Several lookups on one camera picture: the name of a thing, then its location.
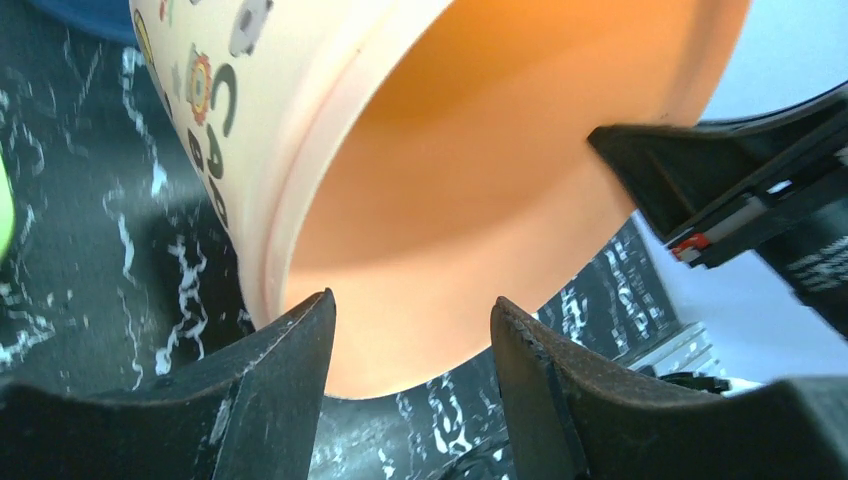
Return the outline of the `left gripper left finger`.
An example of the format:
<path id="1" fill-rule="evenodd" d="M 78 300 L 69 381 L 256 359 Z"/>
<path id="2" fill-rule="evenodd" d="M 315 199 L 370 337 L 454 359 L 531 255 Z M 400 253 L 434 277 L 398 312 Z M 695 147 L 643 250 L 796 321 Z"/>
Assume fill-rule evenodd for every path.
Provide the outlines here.
<path id="1" fill-rule="evenodd" d="M 1 379 L 5 479 L 304 479 L 336 325 L 315 293 L 135 390 L 77 396 Z"/>

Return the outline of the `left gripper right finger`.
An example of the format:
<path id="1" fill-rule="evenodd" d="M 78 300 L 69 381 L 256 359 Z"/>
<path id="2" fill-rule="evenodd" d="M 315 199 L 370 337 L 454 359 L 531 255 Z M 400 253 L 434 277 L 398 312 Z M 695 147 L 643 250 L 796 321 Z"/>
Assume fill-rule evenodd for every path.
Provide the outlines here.
<path id="1" fill-rule="evenodd" d="M 843 479 L 847 381 L 779 380 L 724 397 L 625 368 L 507 298 L 491 311 L 521 479 Z"/>

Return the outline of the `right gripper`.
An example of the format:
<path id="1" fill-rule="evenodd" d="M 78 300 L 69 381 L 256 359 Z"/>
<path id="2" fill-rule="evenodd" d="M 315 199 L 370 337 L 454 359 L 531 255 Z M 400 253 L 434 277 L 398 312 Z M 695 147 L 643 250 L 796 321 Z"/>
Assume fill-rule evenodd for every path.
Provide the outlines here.
<path id="1" fill-rule="evenodd" d="M 599 126 L 587 138 L 657 238 L 691 267 L 756 253 L 847 336 L 847 86 L 692 128 Z"/>

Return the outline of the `orange plastic bucket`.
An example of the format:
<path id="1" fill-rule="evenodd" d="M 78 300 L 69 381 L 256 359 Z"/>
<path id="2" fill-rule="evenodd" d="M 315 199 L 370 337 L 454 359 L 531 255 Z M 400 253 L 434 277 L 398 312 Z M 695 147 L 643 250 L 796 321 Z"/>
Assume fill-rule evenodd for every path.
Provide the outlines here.
<path id="1" fill-rule="evenodd" d="M 425 383 L 634 211 L 587 143 L 691 126 L 745 1 L 133 1 L 138 45 L 263 329 L 330 289 L 325 391 Z"/>

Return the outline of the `blue plastic bucket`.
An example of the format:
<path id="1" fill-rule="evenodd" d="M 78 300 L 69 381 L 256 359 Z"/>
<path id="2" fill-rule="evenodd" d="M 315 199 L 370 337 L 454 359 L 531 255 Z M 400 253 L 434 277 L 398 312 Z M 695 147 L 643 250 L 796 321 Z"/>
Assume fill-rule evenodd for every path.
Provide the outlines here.
<path id="1" fill-rule="evenodd" d="M 100 39 L 137 46 L 128 0 L 30 0 L 52 18 Z"/>

